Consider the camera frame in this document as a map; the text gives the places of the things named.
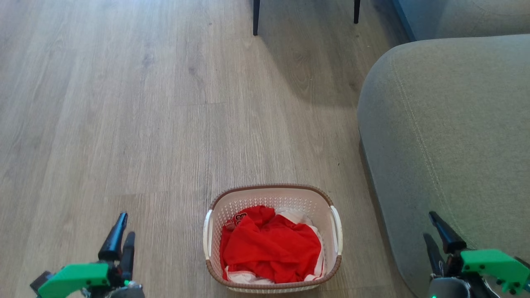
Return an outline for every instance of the floor plank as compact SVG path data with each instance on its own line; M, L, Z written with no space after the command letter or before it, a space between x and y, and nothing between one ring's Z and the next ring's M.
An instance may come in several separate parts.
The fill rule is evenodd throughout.
M0 296L88 262L120 211L149 297L248 297L210 278L204 215L227 188L302 183L344 225L341 269L289 297L404 297L370 196L356 106L407 42L391 0L0 2Z

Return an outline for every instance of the white fabric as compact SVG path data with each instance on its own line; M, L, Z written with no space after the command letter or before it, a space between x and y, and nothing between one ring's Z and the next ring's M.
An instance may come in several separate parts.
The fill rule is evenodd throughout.
M315 281L317 279L322 278L325 275L325 260L324 260L324 243L322 242L322 237L320 236L319 230L313 226L313 223L303 213L302 211L293 210L293 209L282 209L280 213L277 213L277 215L281 215L291 221L294 224L302 223L308 225L313 232L315 232L315 235L318 237L320 241L320 254L319 259L316 262L315 271L313 274L309 274L305 277L304 281ZM229 281L238 283L238 284L256 284L256 285L268 285L273 284L274 281L271 281L268 278L262 278L256 276L256 274L250 272L250 271L234 271L229 272L228 266L225 268L226 276Z

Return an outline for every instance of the black metal leg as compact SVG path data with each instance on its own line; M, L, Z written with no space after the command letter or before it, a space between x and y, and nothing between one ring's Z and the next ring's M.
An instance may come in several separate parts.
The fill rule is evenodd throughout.
M258 21L260 19L260 0L254 0L254 28L253 28L253 34L254 36L258 35Z
M361 0L355 0L354 2L354 24L359 22L359 9L361 6Z

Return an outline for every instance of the basket handle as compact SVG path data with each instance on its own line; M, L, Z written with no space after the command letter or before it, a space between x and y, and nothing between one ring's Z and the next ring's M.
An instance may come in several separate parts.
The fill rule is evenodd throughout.
M333 220L335 223L335 239L337 240L337 247L335 247L335 250L337 251L337 255L342 255L342 223L340 221L339 212L337 212L337 209L335 206L331 205L331 214L333 215Z
M211 227L210 227L210 217L212 209L208 210L206 213L206 218L204 219L204 228L202 230L202 249L204 250L204 257L206 260L210 259L211 255Z

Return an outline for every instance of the sofa seam stitching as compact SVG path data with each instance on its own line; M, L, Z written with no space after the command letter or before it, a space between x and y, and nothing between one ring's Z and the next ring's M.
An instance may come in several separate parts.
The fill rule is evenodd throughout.
M494 12L494 11L491 11L487 8L484 8L482 6L480 6L478 3L475 2L475 0L471 0L471 3L473 3L473 5L475 5L478 9L480 9L484 14L486 13L489 13L489 14L492 14L492 15L501 15L501 16L520 16L520 15L529 15L530 13L523 13L523 14L510 14L510 13L498 13L498 12Z
M475 21L475 23L473 24L473 26L471 28L468 29L467 31L467 34L468 35L474 35L474 32L475 32L475 29L479 26L479 24L484 20L484 16L486 15L486 11L481 9L482 12L480 14L480 17L477 18L477 20Z
M443 188L441 186L438 174L436 173L436 169L435 169L434 163L432 162L432 159L430 157L429 151L427 149L427 145L425 144L425 141L423 140L423 137L421 136L421 132L420 132L418 123L416 121L416 118L414 116L414 112L412 111L412 105L410 104L410 100L409 100L409 98L407 96L407 92L405 91L405 87L403 86L403 83L401 82L401 79L399 78L399 75L398 75L398 73L397 73L397 71L395 69L395 55L392 55L391 68L392 68L392 73L394 75L394 82L396 84L399 83L398 90L400 92L400 97L401 97L401 100L402 100L403 104L405 105L405 110L407 111L407 115L409 116L409 119L412 122L412 128L413 128L414 134L416 135L416 140L418 142L421 141L421 143L419 143L418 145L420 146L420 150L422 151L423 159L424 159L425 165L427 166L427 170L429 171L429 174L431 176L431 181L432 181L433 186L435 187L436 194L438 195L438 198L443 200L443 203L445 204L445 208L447 209L449 215L453 219L454 225L459 230L460 234L462 234L462 229L459 227L458 222L456 221L455 216L453 215L453 212L452 212L451 208L449 208L449 203L447 202L447 198L445 197L444 190L443 190ZM434 173L434 176L435 176L434 178L436 178L436 182L438 182L438 186L440 187L440 192L438 191L438 188L436 186L436 182L435 182L435 180L434 180L434 178L432 176L431 169L430 169L429 165L427 164L427 158L429 160L430 167L432 168L432 172Z
M431 171L431 168L429 167L429 164L427 163L427 157L425 155L425 152L423 151L423 146L421 145L421 141L418 137L418 133L416 132L416 126L414 125L414 121L412 120L412 117L410 115L410 111L409 111L409 108L407 107L407 103L405 102L405 99L403 97L403 93L402 93L402 89L403 89L403 85L401 84L401 82L399 82L399 79L398 79L398 74L395 70L395 55L392 56L392 60L391 60L391 69L392 69L392 74L393 74L393 77L394 77L394 83L396 84L397 86L397 90L399 91L399 95L400 95L400 98L401 98L401 102L403 103L403 106L405 107L405 111L407 112L407 116L409 117L409 120L411 122L411 125L412 125L412 132L414 133L414 136L416 137L416 141L418 143L418 146L420 148L420 151L421 151L421 155L423 155L423 162L425 164L425 167L427 168L427 171L429 171L429 176L431 178L431 181L432 181L432 185L434 186L435 190L436 190L436 194L438 195L438 197L441 199L441 196L440 196L440 193L439 193L439 190L438 190L438 187L436 187L436 183L434 182L434 177L432 176L432 171Z

